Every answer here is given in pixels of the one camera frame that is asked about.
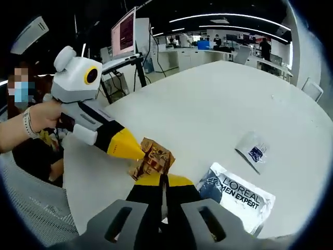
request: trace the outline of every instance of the small plastic packet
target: small plastic packet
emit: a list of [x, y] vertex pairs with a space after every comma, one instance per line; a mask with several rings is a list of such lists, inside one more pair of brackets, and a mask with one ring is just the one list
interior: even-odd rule
[[269, 146], [264, 140], [251, 131], [245, 134], [239, 141], [235, 150], [260, 174], [267, 163]]

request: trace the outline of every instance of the gray chair backrest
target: gray chair backrest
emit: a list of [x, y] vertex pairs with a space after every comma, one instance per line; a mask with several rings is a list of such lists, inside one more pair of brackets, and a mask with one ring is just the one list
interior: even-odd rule
[[306, 93], [309, 97], [311, 97], [316, 102], [319, 101], [323, 94], [323, 89], [319, 87], [318, 84], [313, 82], [310, 78], [308, 78], [302, 88], [302, 91]]
[[1, 177], [12, 205], [43, 245], [51, 246], [79, 235], [65, 189], [41, 181], [19, 168], [11, 152], [1, 154], [0, 161]]
[[248, 60], [251, 54], [251, 48], [246, 46], [240, 46], [239, 51], [234, 59], [234, 62], [237, 64], [245, 65], [246, 61]]

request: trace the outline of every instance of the white round table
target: white round table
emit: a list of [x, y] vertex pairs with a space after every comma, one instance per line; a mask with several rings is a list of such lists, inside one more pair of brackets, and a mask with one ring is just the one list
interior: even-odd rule
[[[213, 162], [276, 196], [259, 237], [295, 233], [322, 192], [332, 161], [333, 123], [310, 97], [282, 79], [218, 61], [153, 83], [106, 108], [138, 142], [151, 138], [176, 158], [170, 173], [197, 183]], [[235, 151], [248, 131], [270, 146], [258, 175]], [[65, 186], [79, 234], [87, 222], [126, 199], [129, 163], [69, 136]]]

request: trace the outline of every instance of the wrist bracelet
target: wrist bracelet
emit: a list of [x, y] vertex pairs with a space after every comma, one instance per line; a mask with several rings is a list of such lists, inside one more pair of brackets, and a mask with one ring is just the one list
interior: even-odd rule
[[23, 113], [23, 125], [30, 138], [34, 139], [39, 137], [39, 135], [31, 128], [30, 108], [27, 108]]

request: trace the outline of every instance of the hand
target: hand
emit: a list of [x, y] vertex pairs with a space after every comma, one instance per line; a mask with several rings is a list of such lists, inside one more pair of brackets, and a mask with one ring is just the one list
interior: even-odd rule
[[36, 133], [45, 128], [55, 128], [62, 109], [57, 101], [40, 103], [30, 108], [31, 128]]

